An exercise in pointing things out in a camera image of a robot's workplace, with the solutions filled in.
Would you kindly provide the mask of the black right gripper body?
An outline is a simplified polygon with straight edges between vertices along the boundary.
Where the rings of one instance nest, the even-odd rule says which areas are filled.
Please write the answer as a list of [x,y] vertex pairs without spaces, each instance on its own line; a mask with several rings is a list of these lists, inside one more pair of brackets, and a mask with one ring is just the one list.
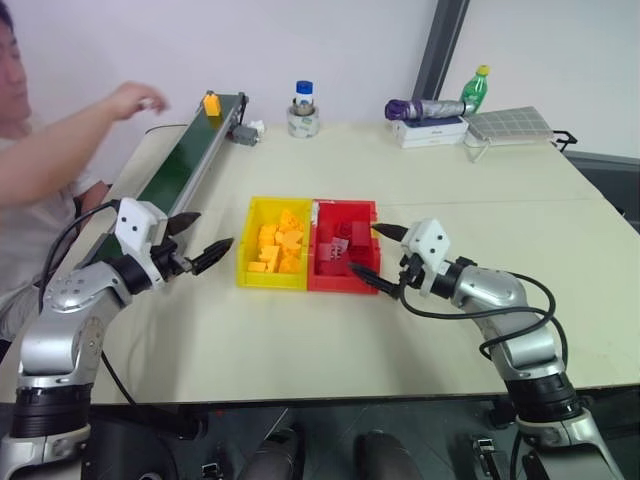
[[400,260],[399,288],[410,287],[414,290],[420,290],[426,276],[424,265],[425,263],[419,254],[404,254]]

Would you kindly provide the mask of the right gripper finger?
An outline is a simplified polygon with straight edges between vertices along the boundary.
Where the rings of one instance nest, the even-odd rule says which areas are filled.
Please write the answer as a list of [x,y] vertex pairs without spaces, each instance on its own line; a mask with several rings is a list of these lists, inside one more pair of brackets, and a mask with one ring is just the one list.
[[349,263],[348,266],[353,274],[368,286],[373,287],[377,291],[387,294],[393,299],[399,298],[399,284],[393,283],[380,277],[374,270],[371,270],[366,266],[357,263]]
[[384,237],[394,241],[402,241],[408,232],[408,229],[404,226],[388,223],[375,223],[371,225],[371,228]]

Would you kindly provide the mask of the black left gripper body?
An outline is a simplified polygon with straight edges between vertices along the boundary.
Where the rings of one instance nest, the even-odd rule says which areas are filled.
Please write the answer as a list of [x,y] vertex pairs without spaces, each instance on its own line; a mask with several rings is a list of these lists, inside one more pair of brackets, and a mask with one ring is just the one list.
[[174,239],[179,234],[168,233],[168,220],[161,241],[151,247],[151,260],[164,281],[191,271],[191,261],[179,252],[179,245]]

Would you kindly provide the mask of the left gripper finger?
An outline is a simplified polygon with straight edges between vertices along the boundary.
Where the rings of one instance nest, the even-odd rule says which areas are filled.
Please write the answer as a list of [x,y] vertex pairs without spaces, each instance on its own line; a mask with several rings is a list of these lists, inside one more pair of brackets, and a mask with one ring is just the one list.
[[217,240],[206,247],[199,256],[191,260],[191,273],[199,275],[215,265],[226,255],[233,243],[234,239],[230,237]]
[[198,212],[181,212],[168,219],[168,233],[180,234],[186,231],[201,216]]

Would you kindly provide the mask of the person's right hand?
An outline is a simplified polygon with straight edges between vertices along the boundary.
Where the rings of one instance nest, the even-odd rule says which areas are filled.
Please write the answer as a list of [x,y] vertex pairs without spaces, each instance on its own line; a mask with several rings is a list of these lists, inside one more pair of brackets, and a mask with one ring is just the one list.
[[157,114],[168,108],[165,96],[155,87],[139,82],[125,82],[106,99],[113,120],[127,120],[138,112],[152,110]]

